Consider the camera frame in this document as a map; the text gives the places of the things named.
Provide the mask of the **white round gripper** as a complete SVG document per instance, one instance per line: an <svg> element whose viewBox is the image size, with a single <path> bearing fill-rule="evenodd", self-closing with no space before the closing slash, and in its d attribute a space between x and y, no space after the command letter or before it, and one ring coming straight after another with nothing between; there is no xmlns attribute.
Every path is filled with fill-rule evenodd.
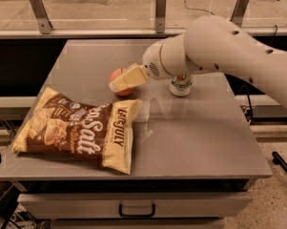
<svg viewBox="0 0 287 229"><path fill-rule="evenodd" d="M137 87L146 83L148 76L156 80L172 78L173 76L165 69L162 62L164 45L165 40L153 43L142 56L145 69L142 65L132 64L114 82L109 83L109 88L114 92L115 88L118 88L121 84L125 84L128 88Z"/></svg>

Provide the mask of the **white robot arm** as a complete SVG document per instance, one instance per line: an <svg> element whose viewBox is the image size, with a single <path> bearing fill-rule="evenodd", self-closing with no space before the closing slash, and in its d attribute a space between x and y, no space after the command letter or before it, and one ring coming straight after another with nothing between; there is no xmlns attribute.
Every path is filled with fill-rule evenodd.
<svg viewBox="0 0 287 229"><path fill-rule="evenodd" d="M199 17L185 33L153 43L142 63L128 67L109 88L119 93L150 77L162 80L214 72L244 80L287 109L287 52L258 42L216 15Z"/></svg>

